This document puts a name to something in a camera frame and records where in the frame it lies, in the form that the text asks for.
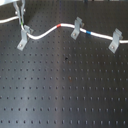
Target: cable clamp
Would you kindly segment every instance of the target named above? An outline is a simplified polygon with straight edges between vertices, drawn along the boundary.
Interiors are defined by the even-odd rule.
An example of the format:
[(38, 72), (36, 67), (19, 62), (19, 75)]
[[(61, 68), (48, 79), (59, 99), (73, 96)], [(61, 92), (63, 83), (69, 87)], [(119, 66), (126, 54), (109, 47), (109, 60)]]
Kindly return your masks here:
[(80, 27), (83, 28), (84, 24), (82, 23), (82, 19), (80, 19), (79, 17), (77, 17), (77, 19), (75, 20), (75, 29), (71, 34), (71, 37), (76, 40), (79, 33), (80, 33)]
[(109, 49), (115, 53), (117, 48), (119, 47), (120, 40), (123, 39), (122, 32), (116, 28), (115, 32), (113, 33), (113, 41), (109, 45)]
[(33, 30), (30, 27), (24, 25), (24, 30), (21, 30), (22, 40), (20, 41), (19, 45), (17, 46), (17, 49), (19, 49), (21, 51), (23, 51), (24, 47), (26, 46), (26, 44), (29, 40), (27, 33), (32, 34)]

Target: white cable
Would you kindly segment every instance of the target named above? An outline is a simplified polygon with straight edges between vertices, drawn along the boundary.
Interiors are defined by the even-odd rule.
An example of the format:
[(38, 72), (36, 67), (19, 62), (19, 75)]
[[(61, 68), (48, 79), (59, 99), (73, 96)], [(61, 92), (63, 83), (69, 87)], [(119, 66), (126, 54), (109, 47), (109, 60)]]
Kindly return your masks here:
[(57, 26), (54, 26), (53, 28), (51, 28), (50, 30), (48, 30), (47, 32), (45, 32), (44, 34), (40, 35), (40, 36), (33, 36), (31, 34), (28, 34), (28, 36), (33, 39), (33, 40), (39, 40), (41, 38), (43, 38), (44, 36), (48, 35), (50, 32), (52, 32), (53, 30), (55, 30), (57, 28)]
[(113, 40), (113, 38), (111, 36), (106, 36), (106, 35), (102, 35), (102, 34), (98, 34), (98, 33), (94, 33), (94, 32), (91, 32), (91, 35), (100, 37), (100, 38), (104, 38), (104, 39), (108, 39), (108, 40)]
[(120, 43), (121, 44), (126, 44), (126, 43), (128, 43), (128, 40), (120, 40)]
[(18, 18), (19, 18), (18, 16), (15, 16), (15, 17), (11, 17), (11, 18), (6, 19), (6, 20), (0, 20), (0, 24), (6, 23), (6, 22), (9, 22), (9, 21), (12, 21), (12, 20), (16, 20)]
[[(62, 27), (68, 27), (68, 28), (75, 28), (74, 25), (72, 24), (64, 24), (62, 23), (61, 24)], [(47, 32), (45, 32), (44, 34), (40, 35), (40, 36), (33, 36), (31, 34), (28, 34), (28, 36), (31, 38), (31, 39), (34, 39), (34, 40), (38, 40), (38, 39), (41, 39), (43, 38), (44, 36), (46, 36), (47, 34), (49, 34), (50, 32), (52, 32), (53, 30), (55, 30), (57, 28), (57, 26), (54, 26), (53, 28), (51, 28), (50, 30), (48, 30)], [(85, 29), (82, 29), (80, 28), (80, 31), (81, 32), (84, 32), (86, 33), (87, 31)], [(96, 37), (100, 37), (100, 38), (104, 38), (104, 39), (108, 39), (108, 40), (113, 40), (113, 37), (111, 36), (107, 36), (107, 35), (102, 35), (102, 34), (98, 34), (98, 33), (94, 33), (94, 32), (91, 32), (90, 33), (92, 36), (96, 36)], [(120, 40), (120, 43), (128, 43), (128, 40)]]

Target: screw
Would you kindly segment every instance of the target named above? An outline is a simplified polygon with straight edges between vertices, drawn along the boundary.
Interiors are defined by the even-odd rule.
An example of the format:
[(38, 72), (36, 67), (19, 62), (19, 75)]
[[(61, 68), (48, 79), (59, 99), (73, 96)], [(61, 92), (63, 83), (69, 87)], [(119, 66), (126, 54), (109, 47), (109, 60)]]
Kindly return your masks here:
[(23, 44), (20, 44), (20, 47), (23, 47)]
[(112, 45), (112, 49), (115, 49), (115, 47)]
[(76, 36), (76, 33), (73, 33), (73, 36)]

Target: metal table surface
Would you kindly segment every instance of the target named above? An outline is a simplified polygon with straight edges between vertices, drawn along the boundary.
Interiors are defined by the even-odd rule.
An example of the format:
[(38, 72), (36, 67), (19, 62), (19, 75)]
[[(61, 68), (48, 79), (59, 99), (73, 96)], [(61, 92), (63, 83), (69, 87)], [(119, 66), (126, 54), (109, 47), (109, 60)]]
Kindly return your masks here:
[[(0, 7), (1, 19), (14, 16)], [(58, 23), (74, 24), (128, 38), (127, 2), (28, 0), (25, 24), (40, 35)], [(29, 40), (24, 51), (19, 21), (0, 24), (0, 128), (127, 128), (128, 44), (115, 54), (109, 40), (58, 28), (43, 39)]]

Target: red marking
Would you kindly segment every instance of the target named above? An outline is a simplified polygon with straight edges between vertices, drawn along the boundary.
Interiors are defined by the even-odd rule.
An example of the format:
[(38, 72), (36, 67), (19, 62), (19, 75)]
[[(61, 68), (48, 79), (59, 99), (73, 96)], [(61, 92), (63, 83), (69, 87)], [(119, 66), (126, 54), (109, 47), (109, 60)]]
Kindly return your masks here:
[(58, 25), (57, 25), (57, 28), (59, 28), (59, 27), (61, 27), (61, 24), (58, 24)]

